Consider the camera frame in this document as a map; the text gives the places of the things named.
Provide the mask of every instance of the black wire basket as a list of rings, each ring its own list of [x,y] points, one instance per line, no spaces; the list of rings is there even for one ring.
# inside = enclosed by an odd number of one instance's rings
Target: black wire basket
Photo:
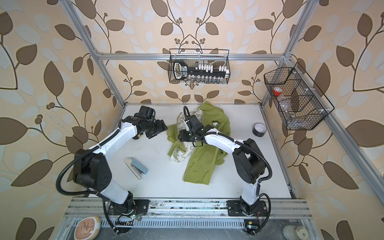
[[[171,48],[169,82],[228,84],[231,75],[228,55],[229,50],[224,49]]]
[[[304,68],[296,63],[292,67],[282,67],[264,74],[265,86],[274,101],[283,125],[287,130],[313,130],[329,113],[333,104],[313,81],[308,86],[301,76]],[[324,106],[315,96],[317,92],[329,105]]]

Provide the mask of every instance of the white table surface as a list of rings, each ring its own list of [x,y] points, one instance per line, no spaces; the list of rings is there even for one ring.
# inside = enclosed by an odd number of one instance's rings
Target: white table surface
[[[188,105],[189,109],[199,105]],[[258,105],[215,105],[224,110],[231,126],[231,137],[247,140],[252,138],[259,146],[265,159],[272,168],[272,178],[262,182],[260,193],[265,192],[271,198],[291,198],[286,180],[278,162],[272,141],[268,133],[256,137],[252,133],[253,124],[264,123]],[[156,110],[156,119],[163,119],[166,125],[176,123],[183,105],[149,105]],[[127,105],[123,118],[133,116],[140,105]],[[233,157],[224,158],[224,164],[216,166],[209,185],[194,184],[182,180],[188,159],[181,163],[173,162],[167,155],[172,143],[167,140],[166,132],[152,139],[142,136],[138,140],[129,140],[113,156],[110,164],[113,179],[134,197],[161,198],[238,198],[243,189],[243,180],[236,172]],[[134,157],[148,168],[141,180],[125,164],[127,157]]]

